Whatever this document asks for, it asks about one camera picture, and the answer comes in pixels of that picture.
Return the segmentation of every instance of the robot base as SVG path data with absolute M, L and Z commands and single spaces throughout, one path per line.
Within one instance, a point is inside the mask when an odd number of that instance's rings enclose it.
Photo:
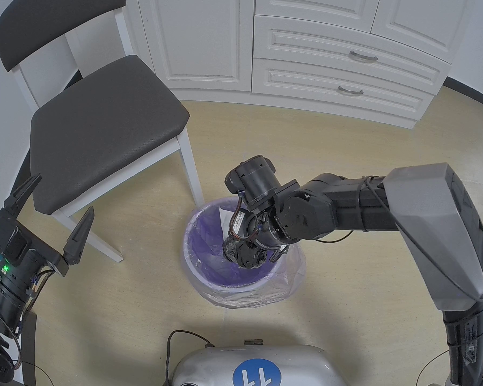
M 348 386 L 314 346 L 209 347 L 177 365 L 173 386 Z

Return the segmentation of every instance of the white drawer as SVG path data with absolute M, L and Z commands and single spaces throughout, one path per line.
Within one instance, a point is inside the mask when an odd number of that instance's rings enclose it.
M 422 117 L 433 99 L 421 90 L 359 73 L 268 59 L 253 60 L 252 92 L 320 100 L 414 120 Z
M 273 16 L 255 16 L 254 57 L 350 70 L 432 94 L 438 93 L 451 68 L 432 55 L 377 35 Z

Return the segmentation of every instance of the gray chair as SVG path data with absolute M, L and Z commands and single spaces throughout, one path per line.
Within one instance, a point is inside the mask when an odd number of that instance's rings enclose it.
M 187 110 L 133 54 L 125 0 L 14 0 L 0 16 L 0 58 L 34 111 L 31 172 L 42 180 L 37 211 L 69 229 L 72 215 L 118 184 L 179 150 L 197 206 L 204 204 L 186 130 Z M 125 57 L 38 107 L 20 62 L 55 38 L 114 11 Z M 115 261 L 122 255 L 90 233 L 88 243 Z

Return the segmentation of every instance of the wooden floor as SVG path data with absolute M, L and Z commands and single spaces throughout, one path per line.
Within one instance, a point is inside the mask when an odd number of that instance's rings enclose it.
M 189 137 L 206 201 L 227 196 L 225 175 L 256 154 L 282 183 L 323 172 L 386 175 L 395 167 L 449 162 L 483 220 L 483 105 L 443 87 L 413 130 L 329 114 L 263 106 L 186 102 Z M 193 210 L 174 154 L 93 203 L 93 230 L 125 257 L 86 246 L 63 279 L 50 279 L 35 312 L 36 362 L 64 385 L 160 385 L 166 339 L 196 331 L 216 345 L 312 344 L 325 349 L 352 386 L 413 385 L 446 346 L 441 312 L 397 232 L 356 232 L 338 244 L 304 241 L 306 280 L 286 301 L 227 310 L 188 283 L 179 251 Z M 68 231 L 29 202 L 20 220 L 56 248 Z M 341 236 L 335 232 L 331 237 Z M 203 346 L 176 336 L 171 365 Z M 444 355 L 419 385 L 444 384 Z M 37 372 L 38 385 L 49 382 Z

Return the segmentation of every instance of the chair backrest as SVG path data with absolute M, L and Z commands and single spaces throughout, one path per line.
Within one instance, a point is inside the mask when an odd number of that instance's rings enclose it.
M 0 16 L 0 59 L 10 71 L 55 38 L 125 5 L 125 0 L 13 0 Z M 117 24 L 122 36 L 125 21 L 117 18 Z

